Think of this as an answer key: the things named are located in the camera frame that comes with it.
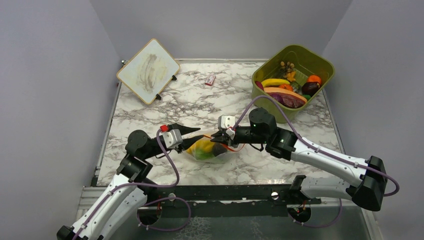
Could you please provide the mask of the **black toy fruit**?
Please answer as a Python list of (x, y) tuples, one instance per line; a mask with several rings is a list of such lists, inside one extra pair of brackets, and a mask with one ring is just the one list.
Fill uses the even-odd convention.
[(218, 157), (227, 152), (228, 152), (228, 149), (220, 143), (215, 143), (212, 147), (212, 154), (214, 157)]

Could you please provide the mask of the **yellow toy bell pepper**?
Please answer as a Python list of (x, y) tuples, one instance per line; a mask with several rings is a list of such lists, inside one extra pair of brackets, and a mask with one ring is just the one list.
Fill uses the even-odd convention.
[(195, 144), (193, 144), (186, 152), (190, 155), (193, 155), (195, 151), (203, 151), (203, 152), (212, 152), (212, 148), (214, 146), (214, 142), (211, 142), (209, 139), (200, 139)]

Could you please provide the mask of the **clear zip top bag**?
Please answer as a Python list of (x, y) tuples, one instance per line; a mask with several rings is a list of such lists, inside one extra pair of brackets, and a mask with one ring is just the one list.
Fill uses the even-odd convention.
[(202, 138), (197, 140), (184, 152), (194, 161), (208, 164), (224, 164), (240, 155), (245, 144), (237, 147), (223, 143), (212, 142), (211, 132), (205, 132)]

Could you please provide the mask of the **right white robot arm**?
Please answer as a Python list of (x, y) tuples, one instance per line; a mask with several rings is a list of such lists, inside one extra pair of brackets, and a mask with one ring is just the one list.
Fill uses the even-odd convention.
[(256, 108), (249, 115), (249, 126), (234, 126), (233, 116), (220, 116), (218, 132), (212, 142), (236, 147), (239, 144), (260, 144), (271, 156), (295, 161), (332, 174), (327, 178), (298, 177), (288, 190), (289, 199), (300, 204), (313, 198), (351, 200), (357, 206), (378, 212), (388, 179), (383, 160), (352, 157), (319, 146), (304, 137), (277, 126), (275, 117), (265, 109)]

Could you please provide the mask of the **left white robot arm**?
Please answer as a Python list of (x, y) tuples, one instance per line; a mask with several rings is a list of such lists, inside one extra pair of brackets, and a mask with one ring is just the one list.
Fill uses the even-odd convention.
[[(176, 165), (169, 156), (175, 150), (188, 150), (203, 135), (184, 139), (198, 131), (178, 123), (162, 125), (155, 137), (143, 130), (134, 130), (127, 138), (126, 154), (112, 181), (94, 205), (72, 226), (63, 225), (57, 232), (59, 240), (106, 240), (135, 209), (152, 205), (157, 200), (157, 189), (173, 188), (180, 182)], [(171, 184), (157, 184), (147, 178), (153, 165), (148, 159), (163, 154), (173, 168), (176, 180)]]

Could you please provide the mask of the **red toy steak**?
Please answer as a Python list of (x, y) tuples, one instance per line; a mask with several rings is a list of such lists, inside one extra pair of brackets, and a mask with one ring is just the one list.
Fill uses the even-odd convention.
[(307, 101), (291, 94), (273, 92), (269, 95), (273, 97), (278, 103), (290, 109), (301, 108), (307, 103)]

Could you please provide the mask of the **yellow toy banana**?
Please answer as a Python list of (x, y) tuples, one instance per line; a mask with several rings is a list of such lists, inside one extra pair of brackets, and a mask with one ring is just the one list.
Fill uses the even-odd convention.
[(271, 86), (277, 86), (279, 87), (280, 85), (291, 85), (291, 83), (286, 80), (286, 79), (281, 79), (281, 78), (268, 78), (266, 80), (263, 80), (261, 82), (262, 86), (265, 87), (271, 87)]

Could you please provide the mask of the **small orange toy pumpkin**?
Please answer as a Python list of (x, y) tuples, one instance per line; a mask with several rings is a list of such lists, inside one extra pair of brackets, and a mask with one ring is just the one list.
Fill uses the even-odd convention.
[(291, 92), (294, 91), (293, 87), (290, 84), (281, 84), (279, 88), (287, 90), (287, 91), (291, 91)]

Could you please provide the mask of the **small red white box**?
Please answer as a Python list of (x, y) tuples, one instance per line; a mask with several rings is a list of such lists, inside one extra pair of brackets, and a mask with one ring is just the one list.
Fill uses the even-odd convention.
[(214, 74), (209, 74), (205, 79), (205, 85), (212, 86), (215, 82), (216, 76)]

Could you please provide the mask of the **green toy cucumber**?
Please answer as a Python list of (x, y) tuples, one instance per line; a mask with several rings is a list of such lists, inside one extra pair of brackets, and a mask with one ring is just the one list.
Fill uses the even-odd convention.
[(306, 102), (308, 102), (312, 97), (310, 96), (310, 95), (307, 95), (307, 94), (302, 94), (301, 95), (301, 97), (306, 101)]

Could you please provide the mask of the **dark twig with brown nuts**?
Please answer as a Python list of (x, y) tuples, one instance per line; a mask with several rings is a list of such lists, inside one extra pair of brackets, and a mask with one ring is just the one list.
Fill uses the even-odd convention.
[(280, 67), (281, 67), (281, 70), (282, 70), (283, 73), (291, 73), (295, 69), (294, 63), (292, 63), (290, 61), (287, 61), (287, 62), (281, 61)]

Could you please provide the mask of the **orange toy tangerine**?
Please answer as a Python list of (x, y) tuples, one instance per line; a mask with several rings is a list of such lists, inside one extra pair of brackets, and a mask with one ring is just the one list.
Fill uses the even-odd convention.
[(317, 83), (317, 84), (321, 85), (322, 84), (322, 79), (318, 75), (313, 74), (313, 75), (310, 75), (307, 78), (307, 82), (308, 83)]

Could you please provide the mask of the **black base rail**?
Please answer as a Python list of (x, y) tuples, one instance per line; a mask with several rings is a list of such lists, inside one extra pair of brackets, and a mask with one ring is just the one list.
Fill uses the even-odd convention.
[(137, 211), (142, 220), (192, 217), (286, 217), (288, 206), (318, 205), (320, 199), (304, 196), (290, 184), (261, 185), (177, 185), (151, 190), (148, 202)]

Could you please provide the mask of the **small whiteboard with wooden frame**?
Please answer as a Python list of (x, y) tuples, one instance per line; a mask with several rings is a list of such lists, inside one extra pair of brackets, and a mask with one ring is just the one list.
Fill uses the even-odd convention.
[(143, 103), (150, 105), (170, 81), (176, 79), (180, 64), (152, 38), (117, 72), (116, 77)]

